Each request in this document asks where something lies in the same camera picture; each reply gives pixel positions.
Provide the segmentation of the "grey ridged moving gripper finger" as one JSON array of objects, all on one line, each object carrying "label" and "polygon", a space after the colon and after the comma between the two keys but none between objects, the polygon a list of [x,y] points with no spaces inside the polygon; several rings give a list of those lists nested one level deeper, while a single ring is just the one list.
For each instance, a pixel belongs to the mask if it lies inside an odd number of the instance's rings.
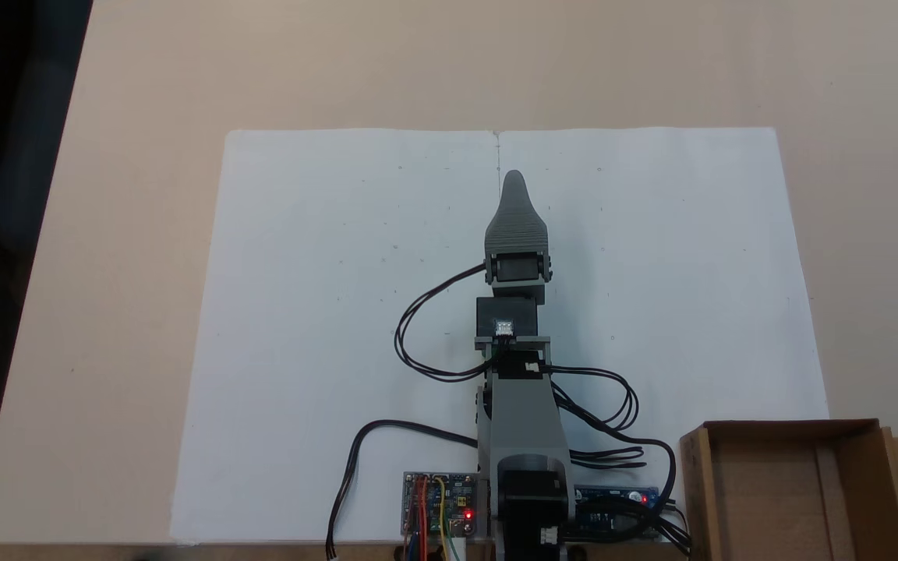
[{"label": "grey ridged moving gripper finger", "polygon": [[[503,273],[502,262],[513,259],[534,259],[536,269],[520,265],[520,276]],[[533,206],[524,175],[518,170],[504,175],[499,205],[485,231],[485,266],[488,283],[552,280],[548,228]]]}]

